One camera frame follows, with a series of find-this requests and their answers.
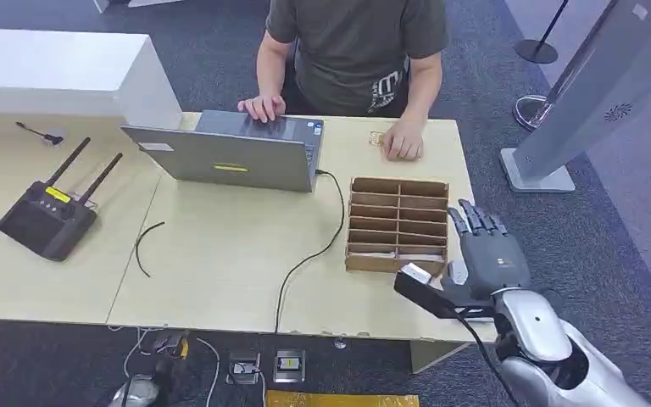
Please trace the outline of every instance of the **cardboard compartment box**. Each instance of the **cardboard compartment box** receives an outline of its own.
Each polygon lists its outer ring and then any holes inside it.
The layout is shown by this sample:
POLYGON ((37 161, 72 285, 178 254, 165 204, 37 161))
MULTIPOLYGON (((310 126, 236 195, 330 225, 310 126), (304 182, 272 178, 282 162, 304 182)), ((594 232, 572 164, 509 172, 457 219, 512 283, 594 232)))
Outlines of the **cardboard compartment box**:
POLYGON ((448 247, 448 184, 351 181, 346 269, 395 273, 408 264, 439 276, 448 247))

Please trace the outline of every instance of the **white cable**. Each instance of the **white cable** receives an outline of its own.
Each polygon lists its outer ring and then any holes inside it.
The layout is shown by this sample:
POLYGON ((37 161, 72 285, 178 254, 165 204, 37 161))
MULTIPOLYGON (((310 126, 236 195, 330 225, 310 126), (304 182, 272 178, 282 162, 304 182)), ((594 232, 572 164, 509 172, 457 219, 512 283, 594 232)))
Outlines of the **white cable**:
POLYGON ((261 394, 261 399, 263 400, 263 407, 265 407, 265 376, 263 376, 263 372, 259 371, 260 375, 260 380, 263 382, 263 394, 261 394))
POLYGON ((163 328, 142 328, 142 329, 143 329, 143 333, 141 332, 140 327, 136 328, 136 337, 137 337, 136 344, 133 345, 133 348, 131 348, 131 350, 125 356, 123 368, 124 368, 124 374, 125 374, 126 377, 131 377, 128 374, 128 360, 131 358, 133 353, 136 352, 136 349, 141 346, 141 343, 143 342, 143 338, 146 337, 146 334, 149 333, 149 332, 163 330, 163 328))
POLYGON ((208 341, 206 341, 206 340, 204 340, 204 339, 201 339, 200 337, 197 337, 196 340, 199 341, 200 343, 202 343, 202 344, 208 346, 208 347, 211 349, 211 351, 213 351, 213 353, 215 354, 215 373, 214 373, 214 380, 213 380, 213 382, 211 383, 211 388, 210 388, 210 390, 209 390, 209 396, 206 398, 206 407, 209 407, 209 405, 210 405, 210 403, 211 403, 211 396, 213 396, 213 391, 214 391, 214 388, 215 388, 215 383, 218 381, 218 371, 219 371, 219 369, 220 369, 220 355, 218 354, 218 351, 215 350, 215 348, 214 348, 210 343, 208 343, 208 341))

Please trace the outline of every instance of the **laptop keyboard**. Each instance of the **laptop keyboard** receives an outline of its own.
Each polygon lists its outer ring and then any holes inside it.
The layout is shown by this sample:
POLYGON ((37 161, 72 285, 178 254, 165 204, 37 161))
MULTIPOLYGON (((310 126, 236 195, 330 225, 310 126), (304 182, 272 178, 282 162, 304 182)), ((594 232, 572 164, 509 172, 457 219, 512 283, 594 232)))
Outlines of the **laptop keyboard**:
POLYGON ((305 159, 308 161, 308 167, 310 167, 310 163, 313 161, 313 150, 314 147, 310 144, 305 145, 305 159))

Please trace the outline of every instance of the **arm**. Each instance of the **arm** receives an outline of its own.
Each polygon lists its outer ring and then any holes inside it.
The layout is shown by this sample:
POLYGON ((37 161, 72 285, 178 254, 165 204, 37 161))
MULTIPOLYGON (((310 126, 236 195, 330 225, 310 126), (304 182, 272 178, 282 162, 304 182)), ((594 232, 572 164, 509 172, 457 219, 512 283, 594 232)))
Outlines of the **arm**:
POLYGON ((410 60, 408 106, 383 142, 388 159, 418 159, 423 155, 423 129, 442 82, 440 53, 410 60))
POLYGON ((256 76, 261 95, 281 94, 289 47, 290 44, 278 42, 270 36, 268 31, 265 32, 256 59, 256 76))
POLYGON ((403 112, 403 117, 412 120, 427 120, 428 111, 430 111, 438 92, 440 92, 441 83, 440 53, 423 59, 411 59, 408 106, 403 112))
POLYGON ((281 97, 281 89, 289 47, 289 44, 278 42, 268 31, 265 32, 256 58, 259 95, 238 102, 239 111, 245 109, 254 120, 264 123, 286 113, 286 102, 281 97))

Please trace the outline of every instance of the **robotic arm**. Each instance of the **robotic arm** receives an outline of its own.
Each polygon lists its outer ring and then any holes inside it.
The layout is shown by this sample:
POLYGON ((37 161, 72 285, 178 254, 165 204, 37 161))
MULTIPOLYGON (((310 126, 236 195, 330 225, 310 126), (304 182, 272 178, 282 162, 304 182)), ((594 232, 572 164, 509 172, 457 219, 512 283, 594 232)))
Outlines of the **robotic arm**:
POLYGON ((395 290, 466 327, 465 318, 492 317, 504 380, 533 407, 650 407, 613 362, 561 320, 545 297, 529 290, 525 255, 500 219, 463 199, 459 203, 467 223, 457 209, 448 212, 468 269, 465 284, 444 277, 442 289, 433 287, 430 274, 409 264, 397 274, 395 290))

